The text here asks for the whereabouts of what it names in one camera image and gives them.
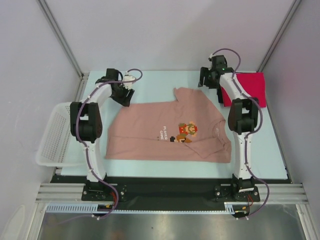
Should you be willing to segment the pink printed t shirt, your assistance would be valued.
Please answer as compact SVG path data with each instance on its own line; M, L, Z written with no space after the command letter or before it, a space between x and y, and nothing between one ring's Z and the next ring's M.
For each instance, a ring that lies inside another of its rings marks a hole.
M201 91L174 88L174 101L123 107L108 128L106 159L227 164L226 120Z

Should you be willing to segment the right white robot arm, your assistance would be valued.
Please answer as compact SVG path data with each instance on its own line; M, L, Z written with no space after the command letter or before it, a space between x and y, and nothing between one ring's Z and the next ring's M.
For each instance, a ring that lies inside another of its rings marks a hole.
M211 67L202 67L198 86L216 89L218 101L223 102L222 90L231 100L227 124L235 143L235 166L230 185L214 187L217 202L259 202L261 200L251 168L251 143L258 125L257 99L252 98L241 86L236 71L228 66L224 55L211 54Z

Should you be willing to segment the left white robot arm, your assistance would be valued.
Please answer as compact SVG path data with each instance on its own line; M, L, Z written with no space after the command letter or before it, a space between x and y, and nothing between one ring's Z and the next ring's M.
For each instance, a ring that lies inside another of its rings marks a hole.
M107 183L100 150L103 133L101 107L107 99L112 99L123 107L129 107L134 90L133 83L143 77L138 68L131 68L122 74L118 69L108 68L99 78L92 92L81 101L73 101L70 109L70 133L83 147L87 167L86 182L81 199L83 201L107 201L119 199L118 191Z

